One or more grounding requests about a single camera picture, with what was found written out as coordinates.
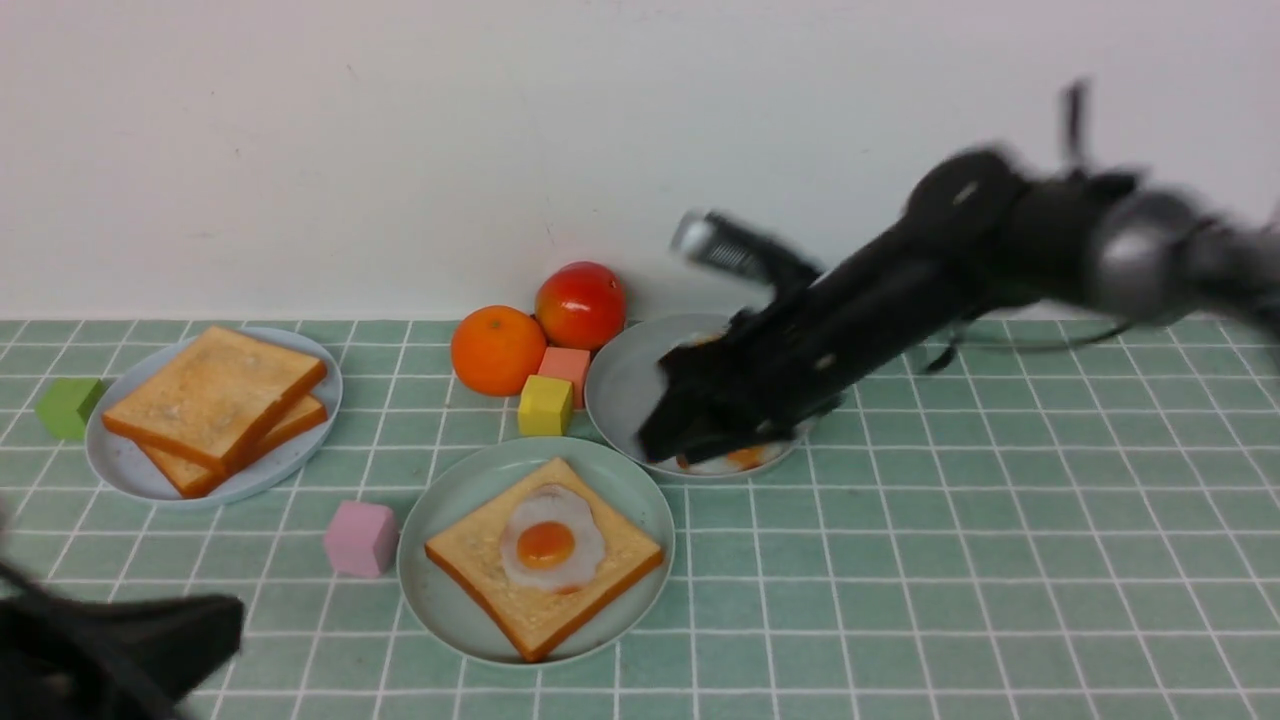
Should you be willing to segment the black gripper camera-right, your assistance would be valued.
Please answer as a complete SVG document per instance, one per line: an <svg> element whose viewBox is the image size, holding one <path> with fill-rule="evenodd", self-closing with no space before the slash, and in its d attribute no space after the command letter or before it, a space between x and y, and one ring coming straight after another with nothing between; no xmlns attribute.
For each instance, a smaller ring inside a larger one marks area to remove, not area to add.
<svg viewBox="0 0 1280 720"><path fill-rule="evenodd" d="M961 315L961 272L901 224L828 272L717 211L689 211L671 247L774 295L658 360L666 387L636 433L649 462L792 439L847 387Z"/></svg>

